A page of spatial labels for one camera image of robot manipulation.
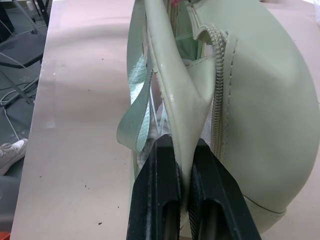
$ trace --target handbag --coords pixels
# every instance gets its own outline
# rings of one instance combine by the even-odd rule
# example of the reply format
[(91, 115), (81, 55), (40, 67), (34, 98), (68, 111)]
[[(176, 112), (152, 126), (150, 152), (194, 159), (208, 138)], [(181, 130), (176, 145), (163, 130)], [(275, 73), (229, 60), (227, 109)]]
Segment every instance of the handbag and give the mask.
[(171, 135), (181, 225), (199, 138), (237, 181), (260, 233), (286, 213), (315, 162), (319, 106), (297, 47), (259, 1), (135, 0), (127, 74), (131, 106), (117, 140), (137, 176), (154, 141)]

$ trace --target zipper teeth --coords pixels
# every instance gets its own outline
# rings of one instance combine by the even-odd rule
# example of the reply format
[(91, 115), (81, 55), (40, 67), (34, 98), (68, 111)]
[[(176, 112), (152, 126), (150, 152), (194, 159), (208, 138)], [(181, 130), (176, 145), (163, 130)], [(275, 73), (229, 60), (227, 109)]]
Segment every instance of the zipper teeth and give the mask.
[(222, 141), (222, 103), (224, 90), (224, 57), (227, 35), (212, 25), (204, 25), (206, 28), (216, 57), (216, 76), (213, 94), (213, 107), (211, 118), (211, 151), (218, 158)]

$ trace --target white sneaker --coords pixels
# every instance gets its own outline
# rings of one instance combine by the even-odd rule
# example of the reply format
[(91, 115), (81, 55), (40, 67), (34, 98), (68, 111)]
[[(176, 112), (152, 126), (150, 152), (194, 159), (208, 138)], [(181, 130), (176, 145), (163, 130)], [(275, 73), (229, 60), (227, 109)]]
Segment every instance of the white sneaker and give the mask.
[(5, 143), (0, 146), (0, 176), (6, 174), (9, 168), (26, 154), (28, 139), (22, 139), (14, 144)]

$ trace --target zipper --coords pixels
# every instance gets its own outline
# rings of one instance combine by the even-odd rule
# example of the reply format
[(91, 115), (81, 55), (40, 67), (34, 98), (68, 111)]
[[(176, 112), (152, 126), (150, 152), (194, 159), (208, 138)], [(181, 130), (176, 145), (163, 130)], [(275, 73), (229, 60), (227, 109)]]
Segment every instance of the zipper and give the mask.
[(207, 31), (210, 43), (215, 53), (215, 87), (213, 93), (213, 106), (211, 116), (211, 144), (213, 154), (219, 158), (222, 145), (222, 107), (224, 91), (224, 58), (226, 51), (227, 33), (217, 28), (215, 25), (200, 24), (197, 20), (197, 11), (192, 2), (188, 3), (191, 8), (193, 19), (196, 20), (197, 28)]

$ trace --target table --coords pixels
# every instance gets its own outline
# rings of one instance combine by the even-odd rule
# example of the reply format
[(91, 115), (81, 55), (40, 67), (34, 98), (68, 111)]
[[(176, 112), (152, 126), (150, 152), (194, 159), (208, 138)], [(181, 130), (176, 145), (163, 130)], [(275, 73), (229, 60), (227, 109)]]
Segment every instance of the table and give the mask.
[[(131, 152), (115, 136), (130, 102), (126, 44), (133, 2), (53, 2), (11, 240), (126, 238)], [(320, 94), (313, 6), (299, 0), (265, 5), (299, 47)], [(319, 156), (305, 188), (263, 240), (319, 238), (317, 176)]]

